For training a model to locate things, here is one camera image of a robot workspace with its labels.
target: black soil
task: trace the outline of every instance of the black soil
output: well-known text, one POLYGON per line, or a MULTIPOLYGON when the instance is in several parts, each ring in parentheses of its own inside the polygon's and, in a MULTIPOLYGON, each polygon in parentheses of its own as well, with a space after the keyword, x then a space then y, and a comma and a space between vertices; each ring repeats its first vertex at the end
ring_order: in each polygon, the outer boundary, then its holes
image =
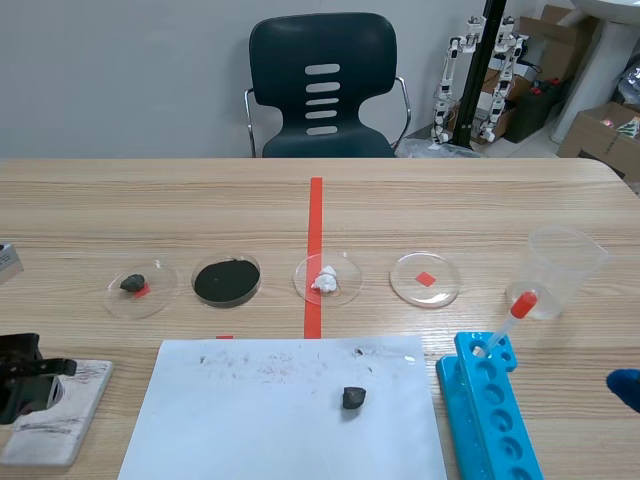
POLYGON ((144 276, 134 273, 125 278, 120 284, 120 288, 129 293, 139 292, 144 288, 144 276))
POLYGON ((207 265, 196 277, 194 291, 210 302, 231 302, 246 295, 260 279, 258 268, 247 260, 207 265))
POLYGON ((355 410, 360 408, 364 403, 364 397, 367 391, 361 387, 345 387, 342 394, 342 408, 346 410, 355 410))

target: white sink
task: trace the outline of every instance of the white sink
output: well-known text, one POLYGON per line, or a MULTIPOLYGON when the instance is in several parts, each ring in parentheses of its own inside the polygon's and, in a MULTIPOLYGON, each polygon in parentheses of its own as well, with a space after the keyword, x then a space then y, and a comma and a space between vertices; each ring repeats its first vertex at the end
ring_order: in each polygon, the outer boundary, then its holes
POLYGON ((614 23, 640 25, 638 0, 571 0, 576 8, 592 17, 614 23))
POLYGON ((640 38, 640 0, 571 1, 579 12, 572 12, 560 23, 566 25, 588 14, 601 19, 602 35, 551 132, 556 143, 562 143, 578 112, 611 99, 640 38))

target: chrome chair leg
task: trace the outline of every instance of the chrome chair leg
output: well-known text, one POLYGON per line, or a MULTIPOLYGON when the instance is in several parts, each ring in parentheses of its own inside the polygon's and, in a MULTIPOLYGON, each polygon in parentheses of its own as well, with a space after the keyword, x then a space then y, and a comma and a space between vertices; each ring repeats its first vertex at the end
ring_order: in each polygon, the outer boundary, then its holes
POLYGON ((402 96, 404 97, 404 105, 407 109, 407 121, 404 125, 404 129, 402 130, 402 133, 400 134, 400 137, 398 138, 398 140, 391 144, 391 148, 393 148, 394 151, 398 148, 398 145, 400 145, 400 140, 402 140, 402 138, 407 133, 407 130, 409 130, 409 124, 411 123, 411 104, 409 103, 409 94, 407 93, 407 85, 404 83, 404 78, 402 77, 396 77, 396 81, 400 82, 400 86, 402 87, 402 96))
POLYGON ((247 129, 249 130, 249 142, 251 143, 251 156, 253 158, 256 158, 256 142, 253 138, 253 125, 251 123, 251 109, 249 108, 250 93, 253 93, 253 88, 250 88, 249 90, 244 92, 244 107, 247 112, 247 129))

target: dropper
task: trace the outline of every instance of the dropper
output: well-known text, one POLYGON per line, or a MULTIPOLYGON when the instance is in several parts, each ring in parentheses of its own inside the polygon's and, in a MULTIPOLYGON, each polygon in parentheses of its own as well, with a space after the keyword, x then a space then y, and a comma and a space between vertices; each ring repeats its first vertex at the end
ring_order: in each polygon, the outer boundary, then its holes
POLYGON ((527 314, 531 311, 533 307, 536 306, 538 302, 538 297, 534 292, 524 292, 518 300, 513 304, 509 313, 507 313, 507 318, 505 319, 500 330, 491 335, 491 338, 487 342, 487 346, 482 353, 483 357, 488 357, 491 349, 494 348, 500 340, 502 340, 509 330, 511 330, 519 320, 522 320, 527 314))

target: blue holder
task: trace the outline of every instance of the blue holder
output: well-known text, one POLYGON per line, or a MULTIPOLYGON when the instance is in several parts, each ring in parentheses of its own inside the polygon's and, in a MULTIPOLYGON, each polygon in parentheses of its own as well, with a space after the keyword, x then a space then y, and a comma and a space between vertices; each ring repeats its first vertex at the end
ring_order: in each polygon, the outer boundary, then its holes
POLYGON ((542 480, 507 376, 517 367, 509 338, 488 358, 473 354, 491 333, 456 335, 458 356, 436 363, 456 457, 464 480, 542 480))

